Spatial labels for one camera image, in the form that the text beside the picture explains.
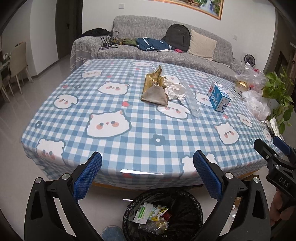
beige cushion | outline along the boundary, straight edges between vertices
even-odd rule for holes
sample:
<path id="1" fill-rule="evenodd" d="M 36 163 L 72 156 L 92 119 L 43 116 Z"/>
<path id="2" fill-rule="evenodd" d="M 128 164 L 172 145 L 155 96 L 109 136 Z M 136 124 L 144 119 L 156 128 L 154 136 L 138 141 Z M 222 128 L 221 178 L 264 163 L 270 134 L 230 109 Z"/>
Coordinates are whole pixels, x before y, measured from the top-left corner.
<path id="1" fill-rule="evenodd" d="M 217 41 L 198 34 L 193 30 L 191 30 L 190 33 L 191 40 L 188 52 L 190 54 L 212 60 Z"/>

round fan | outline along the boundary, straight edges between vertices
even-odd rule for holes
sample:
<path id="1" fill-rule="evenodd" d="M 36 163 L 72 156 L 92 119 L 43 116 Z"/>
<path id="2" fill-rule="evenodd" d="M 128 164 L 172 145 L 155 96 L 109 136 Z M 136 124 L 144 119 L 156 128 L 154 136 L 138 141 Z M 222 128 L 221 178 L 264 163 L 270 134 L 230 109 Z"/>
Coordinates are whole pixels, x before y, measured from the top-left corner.
<path id="1" fill-rule="evenodd" d="M 255 60 L 254 56 L 251 55 L 251 54 L 246 54 L 245 55 L 244 62 L 245 62 L 245 64 L 249 63 L 252 67 L 254 67 L 255 64 L 256 64 L 256 60 Z"/>

sofa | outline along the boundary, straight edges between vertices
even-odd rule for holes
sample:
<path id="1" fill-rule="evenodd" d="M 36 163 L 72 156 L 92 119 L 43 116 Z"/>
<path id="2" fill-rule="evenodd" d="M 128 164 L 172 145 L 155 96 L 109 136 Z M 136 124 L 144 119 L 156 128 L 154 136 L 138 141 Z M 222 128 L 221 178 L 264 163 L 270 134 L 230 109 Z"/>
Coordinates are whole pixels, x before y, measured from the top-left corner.
<path id="1" fill-rule="evenodd" d="M 118 38 L 149 37 L 161 39 L 166 35 L 167 29 L 172 24 L 183 24 L 189 30 L 207 36 L 217 41 L 213 61 L 197 57 L 189 53 L 177 53 L 175 51 L 149 51 L 145 52 L 135 46 L 119 45 L 118 48 L 99 50 L 103 46 L 101 37 L 82 37 L 73 43 L 70 69 L 71 72 L 79 68 L 90 59 L 100 58 L 127 58 L 139 60 L 151 60 L 174 64 L 206 72 L 223 79 L 235 82 L 235 74 L 246 73 L 244 66 L 233 58 L 232 46 L 225 39 L 201 28 L 179 23 L 167 19 L 147 16 L 117 16 L 113 22 L 113 35 Z"/>

blue checkered bedsheet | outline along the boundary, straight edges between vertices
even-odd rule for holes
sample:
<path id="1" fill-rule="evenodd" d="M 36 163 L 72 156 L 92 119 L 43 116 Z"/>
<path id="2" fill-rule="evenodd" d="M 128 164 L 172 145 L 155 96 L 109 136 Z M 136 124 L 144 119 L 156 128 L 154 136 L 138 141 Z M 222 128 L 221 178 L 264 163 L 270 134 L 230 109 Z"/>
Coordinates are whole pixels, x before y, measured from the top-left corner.
<path id="1" fill-rule="evenodd" d="M 171 81 L 188 82 L 200 107 L 198 118 L 177 100 L 167 108 L 140 100 L 146 74 L 159 65 Z M 208 101 L 212 81 L 221 83 L 232 97 L 224 113 L 214 111 Z M 171 64 L 91 60 L 43 103 L 22 144 L 51 180 L 71 173 L 94 151 L 103 157 L 94 181 L 122 188 L 201 184 L 192 163 L 196 150 L 224 172 L 243 175 L 266 164 L 253 148 L 257 138 L 279 150 L 233 88 L 227 80 Z"/>

black trash bag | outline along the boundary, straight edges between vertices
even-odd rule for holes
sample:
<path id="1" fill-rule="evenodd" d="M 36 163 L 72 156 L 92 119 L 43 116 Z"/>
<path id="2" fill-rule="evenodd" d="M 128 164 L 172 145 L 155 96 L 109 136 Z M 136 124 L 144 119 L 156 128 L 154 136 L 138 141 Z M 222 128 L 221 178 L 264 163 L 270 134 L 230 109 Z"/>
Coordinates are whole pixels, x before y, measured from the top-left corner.
<path id="1" fill-rule="evenodd" d="M 172 215 L 168 229 L 160 235 L 139 229 L 134 223 L 141 204 L 148 202 L 154 206 L 166 206 Z M 123 232 L 127 241 L 190 241 L 202 227 L 202 209 L 199 202 L 187 191 L 180 188 L 161 188 L 149 190 L 135 198 L 123 216 Z"/>

